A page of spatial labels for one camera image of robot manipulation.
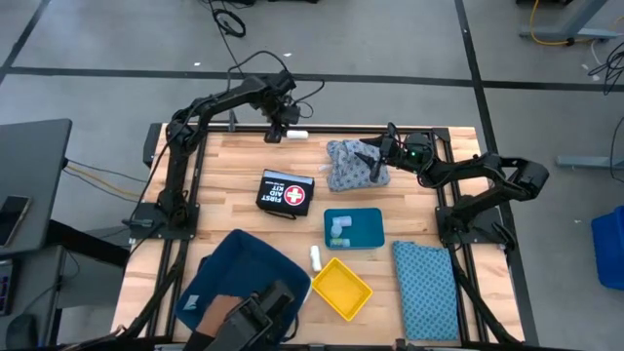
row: red cross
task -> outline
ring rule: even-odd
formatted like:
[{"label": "red cross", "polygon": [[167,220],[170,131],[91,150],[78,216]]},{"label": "red cross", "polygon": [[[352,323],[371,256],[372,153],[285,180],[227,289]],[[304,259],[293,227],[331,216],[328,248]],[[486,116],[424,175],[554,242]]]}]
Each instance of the red cross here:
[{"label": "red cross", "polygon": [[284,192],[286,203],[291,206],[301,205],[305,199],[305,191],[298,185],[291,185]]}]

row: yellow tray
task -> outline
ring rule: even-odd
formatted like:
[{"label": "yellow tray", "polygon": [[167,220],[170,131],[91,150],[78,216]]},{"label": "yellow tray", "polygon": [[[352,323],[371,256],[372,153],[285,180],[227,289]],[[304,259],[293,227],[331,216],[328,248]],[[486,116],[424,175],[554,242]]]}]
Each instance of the yellow tray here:
[{"label": "yellow tray", "polygon": [[312,288],[347,321],[372,295],[372,289],[336,257],[314,278]]}]

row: gray floor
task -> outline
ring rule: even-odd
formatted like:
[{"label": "gray floor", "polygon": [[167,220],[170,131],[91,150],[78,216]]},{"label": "gray floor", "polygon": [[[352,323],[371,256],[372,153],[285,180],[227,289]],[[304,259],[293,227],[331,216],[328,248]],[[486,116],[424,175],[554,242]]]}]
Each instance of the gray floor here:
[{"label": "gray floor", "polygon": [[[536,21],[563,23],[581,1],[564,10],[540,9]],[[592,83],[581,66],[595,65],[587,45],[545,48],[516,35],[530,9],[518,8],[513,0],[464,3],[484,80]],[[0,0],[0,61],[38,4]],[[249,32],[229,40],[239,59],[267,49],[291,54],[284,60],[295,73],[471,77],[453,0],[322,0],[318,5],[260,0],[238,13]],[[621,15],[624,4],[610,1],[591,24],[608,27]],[[619,42],[597,45],[600,58]],[[230,64],[210,14],[195,0],[52,0],[14,66],[223,71]],[[259,59],[246,68],[272,72],[278,66]],[[12,74],[0,85],[0,123],[71,118],[68,157],[147,177],[140,158],[149,123],[165,122],[195,97],[223,87],[221,80]],[[315,84],[299,87],[303,94]],[[551,171],[537,200],[512,206],[540,343],[621,349],[624,292],[599,284],[589,224],[622,204],[624,185],[607,172],[559,170],[554,158],[607,155],[622,116],[622,94],[487,89],[486,96],[500,153],[541,162]],[[311,123],[474,126],[485,145],[472,88],[328,83],[310,102],[316,110]],[[262,122],[248,107],[237,113],[241,121]],[[140,184],[115,180],[140,190]],[[119,225],[131,209],[132,204],[63,176],[53,216],[91,230]],[[118,244],[126,240],[123,234],[115,238]],[[61,300],[66,306],[87,300],[97,306],[68,309],[61,341],[104,333],[112,319],[121,273],[81,264],[82,279]],[[93,288],[101,282],[106,289]]]}]

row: yellow cable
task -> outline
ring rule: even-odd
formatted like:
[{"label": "yellow cable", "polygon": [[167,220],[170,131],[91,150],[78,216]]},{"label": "yellow cable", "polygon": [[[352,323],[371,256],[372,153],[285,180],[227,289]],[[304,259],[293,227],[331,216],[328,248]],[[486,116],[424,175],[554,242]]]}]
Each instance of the yellow cable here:
[{"label": "yellow cable", "polygon": [[[537,5],[539,5],[539,0],[535,0],[535,5],[533,5],[533,11],[531,11],[531,13],[530,13],[530,20],[528,22],[528,31],[530,32],[530,37],[533,39],[533,41],[535,43],[537,43],[537,44],[546,45],[546,46],[568,45],[569,43],[567,41],[545,42],[545,41],[537,39],[537,37],[535,36],[535,33],[533,32],[533,20],[535,20],[535,13],[537,12]],[[590,42],[590,41],[592,41],[592,39],[579,39],[579,40],[575,40],[574,42],[575,43],[586,43],[586,42]]]},{"label": "yellow cable", "polygon": [[118,188],[118,187],[108,183],[107,181],[103,180],[102,178],[98,177],[97,175],[92,175],[92,174],[90,174],[88,172],[79,170],[79,169],[77,169],[75,167],[72,167],[72,166],[69,166],[69,165],[67,165],[67,168],[70,169],[71,171],[75,172],[75,173],[81,174],[83,176],[88,176],[89,178],[91,178],[91,179],[93,179],[93,180],[95,180],[95,181],[97,181],[97,182],[99,182],[99,183],[101,183],[101,184],[103,184],[105,186],[108,186],[109,188],[111,188],[111,189],[113,189],[113,190],[115,190],[115,191],[117,191],[117,192],[119,192],[121,194],[128,195],[128,196],[139,197],[138,194],[135,194],[134,192],[127,191],[127,190],[124,190],[124,189],[120,189],[120,188]]},{"label": "yellow cable", "polygon": [[611,25],[611,30],[612,30],[612,31],[615,31],[615,29],[617,28],[617,23],[618,23],[619,21],[621,21],[621,20],[624,20],[624,16],[620,16],[620,17],[618,17],[618,18],[615,20],[615,22]]}]

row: wooden table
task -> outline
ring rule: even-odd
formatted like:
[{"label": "wooden table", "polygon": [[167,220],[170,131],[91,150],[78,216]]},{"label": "wooden table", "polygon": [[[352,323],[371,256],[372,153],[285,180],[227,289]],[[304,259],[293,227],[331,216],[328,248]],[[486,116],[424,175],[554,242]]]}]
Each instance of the wooden table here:
[{"label": "wooden table", "polygon": [[[164,146],[164,131],[162,128],[157,152]],[[449,128],[449,132],[455,161],[480,153],[474,128]],[[340,258],[374,291],[351,322],[345,322],[312,292],[299,313],[299,331],[291,343],[389,345],[397,337],[404,337],[391,243],[401,240],[441,246],[434,217],[434,208],[438,205],[436,191],[420,187],[410,173],[390,169],[392,180],[388,186],[331,193],[325,180],[327,173],[319,170],[320,166],[330,163],[327,142],[371,135],[310,134],[307,140],[284,138],[280,144],[265,144],[262,137],[259,133],[209,134],[198,193],[201,204],[199,230],[189,246],[182,290],[193,279],[200,259],[210,254],[232,229],[241,228],[288,256],[310,276],[314,275],[310,246],[317,245],[321,248],[324,263],[334,256]],[[166,154],[149,186],[146,201],[154,201],[164,187],[167,164]],[[317,179],[308,216],[287,220],[265,214],[257,208],[255,197],[264,169]],[[186,178],[189,184],[191,172]],[[488,182],[484,178],[460,181],[463,194],[479,194],[487,188]],[[446,194],[452,204],[449,189]],[[323,240],[324,210],[361,207],[381,209],[386,245],[366,251],[327,250]],[[126,269],[113,329],[119,324],[128,326],[152,295],[163,245],[162,240],[147,240],[133,254]],[[472,248],[483,299],[509,333],[523,339],[504,252],[496,245],[473,245]],[[170,262],[175,259],[176,251],[177,246],[174,246]],[[168,296],[163,300],[156,334],[164,332],[169,301]],[[465,295],[464,301],[470,335],[477,340],[472,304]],[[185,341],[190,333],[177,321],[174,341]]]}]

